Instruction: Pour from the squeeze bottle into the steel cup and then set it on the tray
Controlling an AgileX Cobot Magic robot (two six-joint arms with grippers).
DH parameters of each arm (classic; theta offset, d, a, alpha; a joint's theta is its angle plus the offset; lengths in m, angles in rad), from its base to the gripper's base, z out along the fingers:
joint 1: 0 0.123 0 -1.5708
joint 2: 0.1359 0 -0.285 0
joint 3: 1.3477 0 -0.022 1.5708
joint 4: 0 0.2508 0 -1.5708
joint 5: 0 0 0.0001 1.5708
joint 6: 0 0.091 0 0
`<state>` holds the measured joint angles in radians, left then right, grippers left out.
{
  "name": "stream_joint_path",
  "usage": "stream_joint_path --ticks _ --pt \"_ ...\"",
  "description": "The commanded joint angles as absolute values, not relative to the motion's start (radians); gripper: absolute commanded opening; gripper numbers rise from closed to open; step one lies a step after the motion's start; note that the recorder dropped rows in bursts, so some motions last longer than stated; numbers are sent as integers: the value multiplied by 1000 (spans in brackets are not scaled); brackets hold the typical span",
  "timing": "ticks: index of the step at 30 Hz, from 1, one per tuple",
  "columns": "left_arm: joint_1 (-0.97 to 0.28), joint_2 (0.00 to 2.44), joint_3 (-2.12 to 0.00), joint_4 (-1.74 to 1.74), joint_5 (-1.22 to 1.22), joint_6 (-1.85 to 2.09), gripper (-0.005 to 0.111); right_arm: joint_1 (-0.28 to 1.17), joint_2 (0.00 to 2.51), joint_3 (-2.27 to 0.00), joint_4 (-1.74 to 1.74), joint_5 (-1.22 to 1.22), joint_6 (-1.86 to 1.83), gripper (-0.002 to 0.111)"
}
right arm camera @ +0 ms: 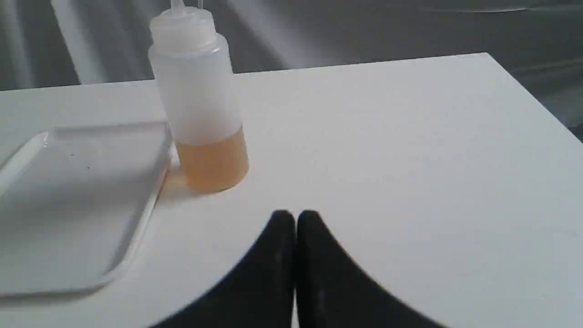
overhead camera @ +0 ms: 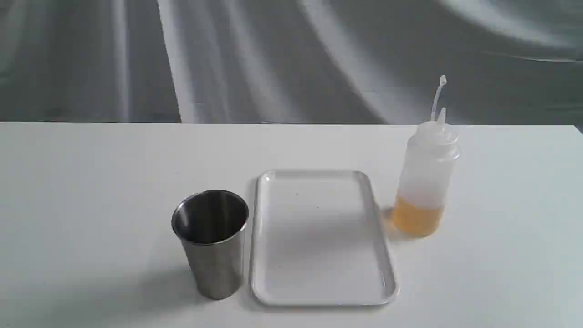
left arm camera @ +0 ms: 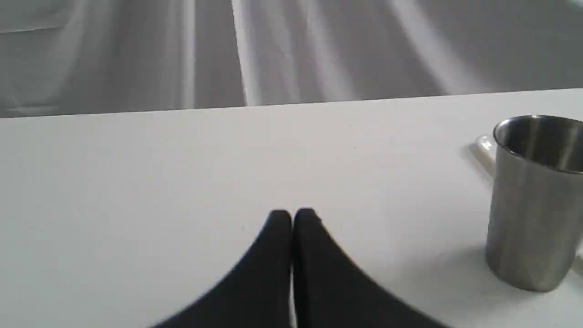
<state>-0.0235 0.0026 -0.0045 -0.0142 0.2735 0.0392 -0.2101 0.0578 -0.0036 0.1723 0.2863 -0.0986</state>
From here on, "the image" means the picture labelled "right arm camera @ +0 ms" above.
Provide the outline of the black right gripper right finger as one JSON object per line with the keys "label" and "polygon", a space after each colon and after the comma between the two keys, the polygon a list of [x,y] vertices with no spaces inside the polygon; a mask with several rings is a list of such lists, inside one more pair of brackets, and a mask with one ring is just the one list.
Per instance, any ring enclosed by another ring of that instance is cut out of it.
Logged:
{"label": "black right gripper right finger", "polygon": [[297,220],[296,303],[301,328],[439,326],[369,278],[315,210]]}

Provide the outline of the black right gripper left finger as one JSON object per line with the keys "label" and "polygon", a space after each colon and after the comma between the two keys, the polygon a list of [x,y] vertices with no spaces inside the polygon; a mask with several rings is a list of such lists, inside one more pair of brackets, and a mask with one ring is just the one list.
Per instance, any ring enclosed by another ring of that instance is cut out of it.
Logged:
{"label": "black right gripper left finger", "polygon": [[289,328],[294,307],[296,222],[276,210],[256,242],[214,287],[158,328]]}

